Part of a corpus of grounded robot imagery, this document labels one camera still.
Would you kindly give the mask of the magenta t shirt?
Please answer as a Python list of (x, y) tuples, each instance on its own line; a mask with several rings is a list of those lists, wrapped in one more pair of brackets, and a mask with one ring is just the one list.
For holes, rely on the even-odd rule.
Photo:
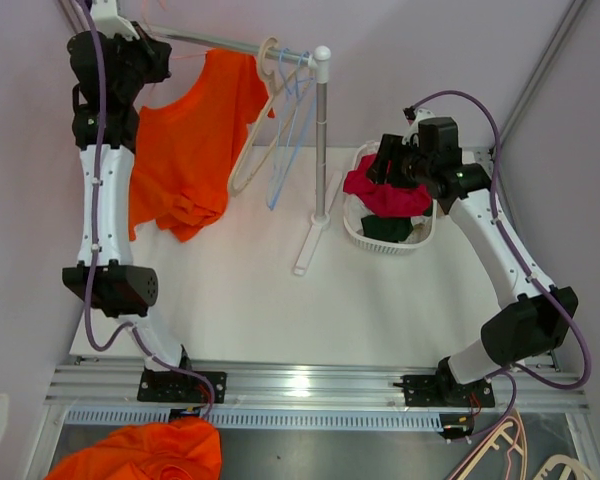
[(357, 196), (368, 210), (381, 218), (430, 216), (433, 200), (424, 186), (397, 188), (375, 184), (366, 176), (375, 158), (376, 155), (371, 154), (360, 159), (357, 167), (347, 173), (343, 192)]

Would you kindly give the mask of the green and white t shirt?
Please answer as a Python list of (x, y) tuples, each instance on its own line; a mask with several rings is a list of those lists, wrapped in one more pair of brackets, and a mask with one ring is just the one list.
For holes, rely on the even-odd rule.
[(433, 204), (420, 216), (379, 217), (355, 196), (349, 198), (346, 219), (352, 230), (363, 237), (401, 244), (419, 243), (428, 236)]

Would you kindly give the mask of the pink wire hanger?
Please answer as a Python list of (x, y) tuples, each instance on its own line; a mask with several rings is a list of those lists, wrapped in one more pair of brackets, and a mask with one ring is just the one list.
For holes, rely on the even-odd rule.
[[(156, 28), (152, 24), (155, 13), (166, 14), (169, 10), (169, 1), (141, 1), (139, 6), (140, 19), (147, 26), (151, 35), (156, 35)], [(159, 106), (170, 103), (187, 93), (204, 66), (208, 47), (187, 44), (170, 40), (172, 54), (170, 57), (171, 77), (158, 84), (146, 87), (145, 102), (147, 105)]]

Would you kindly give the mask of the beige t shirt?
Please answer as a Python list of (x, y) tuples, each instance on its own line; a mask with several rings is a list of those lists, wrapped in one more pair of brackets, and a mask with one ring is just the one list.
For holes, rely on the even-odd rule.
[(436, 211), (437, 216), (448, 216), (451, 210), (453, 201), (450, 198), (437, 198), (432, 200), (432, 209)]

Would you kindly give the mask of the orange t shirt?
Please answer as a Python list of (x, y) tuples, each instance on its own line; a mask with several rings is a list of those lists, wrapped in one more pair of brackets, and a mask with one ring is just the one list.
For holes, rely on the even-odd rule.
[(153, 222), (186, 242), (219, 220), (229, 203), (227, 184), (248, 127), (268, 99), (254, 57), (213, 49), (183, 97), (161, 108), (141, 108), (129, 235)]

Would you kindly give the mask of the light blue wire hanger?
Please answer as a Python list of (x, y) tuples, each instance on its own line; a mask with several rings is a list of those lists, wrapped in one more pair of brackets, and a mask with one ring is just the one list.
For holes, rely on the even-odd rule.
[(310, 58), (311, 58), (311, 53), (309, 51), (304, 51), (300, 55), (300, 59), (298, 60), (298, 62), (296, 64), (296, 66), (299, 65), (298, 79), (299, 79), (299, 88), (300, 88), (300, 99), (297, 102), (297, 107), (298, 107), (297, 117), (296, 117), (293, 133), (291, 134), (291, 143), (290, 143), (290, 147), (289, 147), (290, 162), (289, 162), (288, 169), (291, 167), (291, 165), (294, 162), (295, 147), (292, 145), (292, 140), (293, 140), (293, 136), (296, 133), (296, 131), (298, 129), (300, 129), (301, 108), (303, 107), (303, 105), (305, 103), (305, 98), (306, 98), (309, 90), (313, 86), (313, 81), (314, 81), (314, 74), (312, 73), (311, 68), (308, 65), (304, 64), (304, 61), (309, 61)]
[(297, 117), (297, 102), (300, 99), (298, 67), (299, 65), (290, 71), (283, 82), (284, 104), (278, 123), (276, 144), (273, 151), (272, 175), (266, 193), (266, 205), (270, 211), (273, 211), (277, 206), (290, 162), (289, 147), (291, 134), (293, 133)]

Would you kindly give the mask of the beige wooden hanger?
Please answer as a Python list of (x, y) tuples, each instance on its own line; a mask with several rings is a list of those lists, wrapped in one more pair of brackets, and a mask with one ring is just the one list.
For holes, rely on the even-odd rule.
[[(245, 140), (242, 150), (237, 157), (234, 167), (231, 171), (227, 182), (227, 190), (230, 197), (237, 197), (254, 179), (260, 168), (263, 166), (266, 159), (273, 152), (280, 139), (281, 133), (291, 128), (291, 124), (295, 119), (295, 115), (300, 106), (301, 98), (308, 92), (310, 87), (313, 85), (315, 75), (310, 67), (302, 66), (302, 60), (299, 60), (298, 65), (288, 74), (280, 73), (280, 81), (276, 80), (276, 73), (271, 70), (265, 69), (265, 57), (268, 51), (278, 46), (278, 40), (276, 37), (269, 37), (265, 39), (258, 50), (256, 55), (256, 70), (259, 79), (265, 84), (268, 93), (268, 99), (260, 111), (258, 117), (253, 122), (248, 122), (248, 136)], [(287, 115), (287, 119), (284, 124), (279, 124), (279, 132), (275, 138), (271, 141), (267, 147), (262, 158), (253, 166), (251, 171), (246, 175), (242, 176), (243, 166), (248, 159), (248, 156), (254, 146), (254, 141), (259, 134), (261, 126), (266, 118), (270, 114), (273, 114), (275, 118), (280, 120), (282, 116), (276, 115), (274, 112), (274, 103), (276, 99), (285, 93), (287, 96), (295, 98), (293, 104), (294, 110), (292, 113)]]

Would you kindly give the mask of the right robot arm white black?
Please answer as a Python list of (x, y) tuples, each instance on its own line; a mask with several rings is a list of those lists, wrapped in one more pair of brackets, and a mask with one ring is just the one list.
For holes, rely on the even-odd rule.
[(435, 392), (441, 401), (458, 404), (471, 383), (564, 343), (578, 298), (533, 261), (485, 168), (464, 162), (452, 118), (420, 114), (407, 134), (384, 134), (367, 176), (376, 184), (424, 187), (470, 242), (496, 293), (500, 310), (478, 339), (439, 362)]

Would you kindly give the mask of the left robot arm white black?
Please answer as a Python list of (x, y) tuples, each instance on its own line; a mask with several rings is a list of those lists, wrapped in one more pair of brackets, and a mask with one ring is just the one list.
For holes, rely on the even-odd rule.
[(174, 401), (189, 398), (195, 376), (185, 347), (157, 313), (156, 272), (134, 263), (129, 195), (139, 115), (136, 97), (169, 75), (169, 44), (142, 28), (135, 39), (85, 31), (67, 45), (77, 83), (72, 91), (72, 133), (84, 181), (83, 231), (75, 265), (63, 284), (83, 302), (91, 348), (105, 352), (128, 333), (143, 353), (145, 368), (163, 374), (160, 389)]

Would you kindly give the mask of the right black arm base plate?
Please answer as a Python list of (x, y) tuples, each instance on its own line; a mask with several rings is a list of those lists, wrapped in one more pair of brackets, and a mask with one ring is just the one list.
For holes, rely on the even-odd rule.
[(494, 408), (495, 396), (486, 380), (459, 384), (442, 374), (403, 375), (393, 387), (408, 407)]

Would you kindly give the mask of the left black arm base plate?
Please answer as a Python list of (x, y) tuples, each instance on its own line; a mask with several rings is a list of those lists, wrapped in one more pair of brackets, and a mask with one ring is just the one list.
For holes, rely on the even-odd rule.
[(209, 384), (191, 375), (145, 369), (140, 378), (137, 400), (146, 403), (204, 404), (214, 392), (214, 404), (223, 404), (227, 374), (222, 371), (203, 371), (199, 375), (205, 377)]

